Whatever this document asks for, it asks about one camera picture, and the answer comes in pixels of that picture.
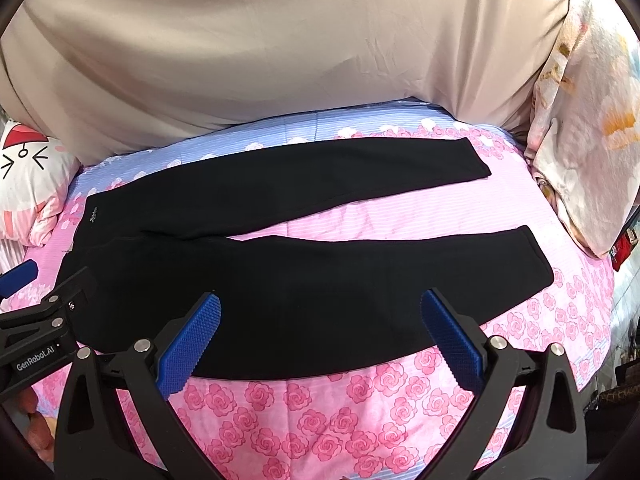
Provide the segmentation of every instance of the metal screw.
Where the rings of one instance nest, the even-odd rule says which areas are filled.
[[[501,335],[492,336],[492,338],[489,339],[489,343],[491,343],[491,346],[497,350],[503,350],[507,348],[507,340]]]
[[[560,343],[551,343],[551,351],[557,356],[564,355],[564,347]]]
[[[138,339],[133,348],[136,352],[146,352],[151,348],[151,341],[149,339]]]
[[[91,355],[91,349],[88,346],[83,346],[78,350],[78,359],[87,359]]]

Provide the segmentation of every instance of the pillow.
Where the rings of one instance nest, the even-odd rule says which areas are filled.
[[[392,101],[529,127],[568,0],[26,0],[0,104],[85,165],[270,116]]]
[[[59,140],[9,121],[0,137],[0,238],[44,245],[78,168]]]

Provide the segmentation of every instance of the pink rose print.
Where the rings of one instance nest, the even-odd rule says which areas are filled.
[[[373,385],[385,397],[398,393],[406,382],[406,374],[400,363],[388,363],[376,366],[376,376]]]
[[[456,429],[456,424],[460,421],[459,417],[453,415],[445,415],[442,417],[442,424],[440,425],[440,434],[444,438],[449,438],[453,430]]]
[[[552,336],[552,339],[554,340],[555,343],[562,343],[564,342],[564,332],[562,331],[562,329],[558,328],[557,326],[554,328],[554,334]]]
[[[180,422],[185,427],[185,429],[189,431],[191,429],[191,419],[189,417],[189,414],[187,413],[187,410],[185,410],[184,408],[178,408],[176,415],[178,415],[178,418],[180,419]]]
[[[251,434],[251,447],[266,456],[276,456],[280,449],[280,439],[269,428],[260,428]]]
[[[540,348],[544,351],[553,342],[553,336],[548,330],[543,330],[540,334]]]
[[[556,307],[556,298],[545,292],[542,296],[542,303],[544,303],[549,310],[553,310]]]
[[[371,478],[376,473],[382,471],[384,463],[382,459],[373,455],[361,456],[353,470],[358,474],[360,478]]]
[[[407,397],[409,397],[410,399],[420,400],[426,394],[429,393],[430,389],[431,389],[431,385],[429,383],[429,380],[426,377],[420,378],[420,377],[414,376],[409,378],[409,383],[404,389],[404,392],[407,394]]]
[[[291,460],[301,458],[309,451],[309,441],[295,433],[287,433],[282,441],[282,450]]]
[[[218,464],[231,462],[231,459],[234,457],[234,452],[226,448],[222,442],[216,438],[211,441],[204,453],[216,466]]]
[[[298,386],[296,383],[287,384],[287,389],[282,396],[282,400],[289,408],[289,411],[296,412],[306,408],[311,404],[311,393],[306,386]]]
[[[311,452],[318,456],[320,462],[326,462],[342,452],[342,441],[335,435],[322,434],[314,442]]]
[[[507,314],[507,330],[509,330],[509,335],[520,339],[524,333],[524,327],[524,316],[521,313],[510,312]]]
[[[584,287],[582,286],[582,280],[574,274],[574,289],[577,292],[582,292]]]
[[[494,453],[499,452],[502,449],[508,434],[509,431],[507,430],[495,430],[487,448]]]
[[[414,418],[416,413],[418,413],[418,408],[415,407],[415,402],[407,400],[405,397],[398,397],[391,408],[390,415],[396,424],[404,426]]]
[[[359,404],[369,399],[373,394],[373,381],[368,377],[354,375],[351,377],[349,386],[347,386],[347,395],[349,398]]]
[[[251,431],[258,427],[258,417],[253,410],[240,406],[234,413],[234,424],[240,431]]]
[[[192,412],[204,408],[204,398],[194,384],[187,384],[187,388],[184,391],[183,398],[184,402],[187,404],[187,407]]]
[[[566,284],[566,294],[572,300],[575,300],[575,297],[578,295],[574,289],[574,286],[571,283]]]
[[[527,313],[533,319],[540,318],[540,302],[538,300],[527,300]]]
[[[218,430],[222,444],[227,447],[238,447],[244,444],[242,431],[238,430],[231,422],[226,420],[222,423],[222,428]]]
[[[571,341],[575,341],[578,336],[578,326],[573,321],[570,321],[564,327],[564,333]]]
[[[427,454],[424,456],[424,463],[428,464],[429,462],[431,462],[431,460],[436,458],[436,455],[441,449],[442,444],[434,444],[429,449],[427,449]]]
[[[351,434],[351,439],[344,445],[344,449],[347,450],[351,456],[355,459],[367,456],[373,453],[378,447],[378,438],[375,433],[370,431],[354,431]]]
[[[418,352],[414,358],[415,367],[427,376],[434,373],[441,361],[442,356],[440,352],[433,348],[427,348],[422,352]]]
[[[456,386],[453,389],[453,395],[451,396],[451,403],[459,409],[461,412],[464,412],[469,405],[471,404],[471,400],[474,398],[474,394],[463,390],[460,386]]]
[[[513,412],[518,413],[518,408],[522,402],[522,390],[511,390],[509,400],[507,401],[507,407]]]
[[[233,471],[226,468],[226,465],[217,465],[216,469],[225,478],[225,480],[240,480],[240,477]]]
[[[580,377],[586,379],[589,375],[589,360],[583,359],[580,361]]]
[[[289,480],[289,466],[283,464],[277,458],[270,458],[267,463],[262,466],[262,474],[267,480]]]
[[[494,329],[492,330],[492,334],[491,335],[501,335],[503,338],[507,339],[507,331],[505,330],[505,328],[498,323],[494,324]]]
[[[537,350],[538,349],[536,344],[531,339],[529,339],[528,337],[524,338],[524,340],[522,341],[522,346],[524,347],[525,350]]]
[[[273,388],[262,383],[249,383],[244,398],[256,412],[263,412],[273,404]]]
[[[561,308],[556,308],[556,323],[564,325],[569,318],[566,315],[566,311]]]
[[[382,426],[382,431],[378,434],[378,442],[387,449],[393,449],[402,444],[408,436],[404,427],[398,428],[394,423],[388,422]]]
[[[578,307],[575,306],[573,301],[569,302],[569,305],[566,308],[566,312],[571,319],[575,319],[578,317]]]
[[[562,274],[562,270],[556,269],[554,267],[554,285],[558,288],[562,288],[564,284],[564,275]]]
[[[578,328],[580,329],[581,334],[585,334],[587,332],[589,323],[587,322],[586,318],[583,318],[582,316],[578,318]]]
[[[326,417],[315,410],[306,410],[298,421],[298,429],[308,435],[322,434],[326,429]]]
[[[532,339],[538,339],[540,337],[540,325],[535,321],[527,322],[527,335]]]
[[[350,434],[356,429],[358,416],[349,408],[340,408],[338,413],[331,417],[329,429],[334,433]]]
[[[228,415],[237,406],[233,392],[219,384],[209,385],[209,393],[204,396],[204,401],[216,416]]]
[[[418,450],[415,447],[396,447],[391,456],[386,457],[385,465],[398,475],[411,469],[418,462]]]
[[[602,352],[598,348],[593,351],[593,365],[596,370],[602,365]]]
[[[449,396],[441,389],[436,388],[428,399],[422,401],[422,410],[425,415],[442,416],[449,413]]]

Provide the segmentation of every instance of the rose pattern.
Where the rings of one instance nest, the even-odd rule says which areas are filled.
[[[290,460],[302,458],[309,451],[309,441],[304,436],[287,433],[282,441],[282,450]]]
[[[351,433],[351,439],[348,440],[344,449],[347,450],[355,459],[370,455],[378,448],[378,438],[375,433],[370,431],[354,431]]]
[[[334,433],[350,434],[356,429],[358,416],[350,408],[340,408],[329,420],[329,429]]]
[[[251,434],[251,447],[266,456],[276,456],[280,449],[280,439],[269,428],[260,428]]]
[[[426,377],[413,376],[409,378],[409,383],[404,388],[406,396],[411,400],[420,400],[431,389],[430,382]]]
[[[527,300],[527,314],[535,320],[540,318],[540,302],[538,300]]]
[[[417,462],[418,450],[415,447],[399,446],[386,457],[385,465],[392,473],[398,475],[411,469]]]
[[[427,449],[427,454],[424,456],[425,465],[436,457],[438,452],[442,449],[442,446],[442,444],[434,444]]]
[[[398,428],[394,423],[388,422],[382,426],[382,431],[378,434],[380,446],[393,449],[402,444],[409,434],[404,430],[404,426]]]
[[[442,424],[440,425],[440,434],[444,438],[449,438],[453,430],[456,429],[456,425],[459,423],[460,418],[453,415],[445,415],[442,417]]]
[[[433,348],[418,352],[414,358],[415,367],[426,376],[433,374],[441,362],[442,355]]]
[[[263,412],[273,405],[273,388],[262,383],[249,383],[244,398],[256,412]]]
[[[425,415],[447,415],[449,413],[449,396],[441,389],[436,388],[428,399],[422,401],[422,410]]]
[[[364,402],[373,395],[373,381],[368,377],[354,375],[347,386],[347,396],[356,404]]]
[[[216,416],[225,416],[236,409],[234,394],[229,388],[223,388],[219,384],[210,384],[207,395],[204,396],[207,407]]]
[[[311,452],[320,462],[326,462],[342,452],[342,441],[335,435],[322,434],[314,442]]]
[[[187,384],[187,387],[182,394],[182,398],[192,412],[201,410],[205,406],[204,397],[194,384]]]
[[[287,389],[282,396],[282,400],[289,408],[289,411],[296,412],[303,410],[311,404],[311,393],[306,386],[299,386],[292,383],[287,384]]]
[[[238,430],[243,433],[258,427],[257,415],[253,410],[248,410],[244,406],[240,406],[234,413],[233,420]]]
[[[307,435],[319,435],[326,429],[326,417],[316,410],[306,410],[298,420],[298,429]]]
[[[376,366],[373,386],[385,397],[398,393],[406,383],[406,373],[400,363],[388,363]]]
[[[216,466],[231,462],[231,459],[234,457],[233,451],[225,447],[222,441],[216,438],[209,443],[204,453]]]
[[[382,471],[384,467],[383,460],[378,456],[365,455],[361,456],[353,470],[358,474],[360,478],[371,478],[373,475]]]
[[[262,467],[262,474],[267,480],[288,480],[291,478],[289,466],[277,458],[270,458]]]
[[[415,407],[415,402],[405,397],[398,397],[394,401],[394,406],[391,408],[389,415],[396,424],[405,426],[414,418],[416,413],[418,413],[418,408]]]
[[[222,444],[226,447],[238,447],[244,444],[244,435],[231,422],[226,420],[218,430],[218,435]]]
[[[460,386],[456,386],[453,389],[453,395],[449,400],[452,406],[455,406],[461,412],[464,412],[471,404],[473,398],[473,393],[463,390]]]

